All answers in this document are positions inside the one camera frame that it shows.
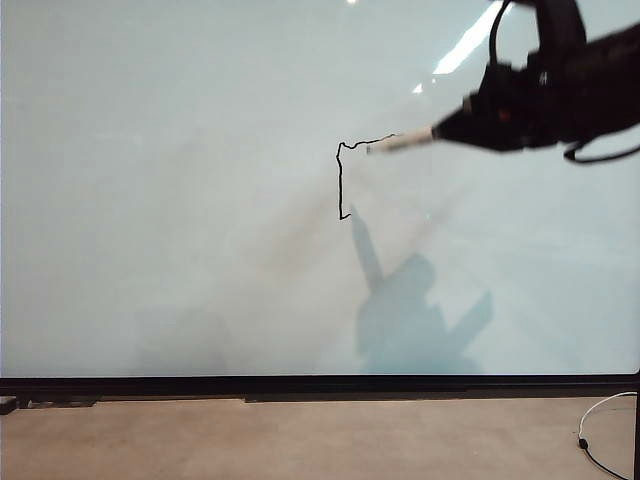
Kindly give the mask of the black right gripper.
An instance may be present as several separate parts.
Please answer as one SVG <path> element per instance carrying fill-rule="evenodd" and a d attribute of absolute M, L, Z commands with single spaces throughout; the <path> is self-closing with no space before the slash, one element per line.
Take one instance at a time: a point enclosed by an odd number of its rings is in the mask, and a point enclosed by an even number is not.
<path fill-rule="evenodd" d="M 532 52 L 522 68 L 489 54 L 474 95 L 439 120 L 435 135 L 494 152 L 595 139 L 595 77 L 584 49 Z"/>

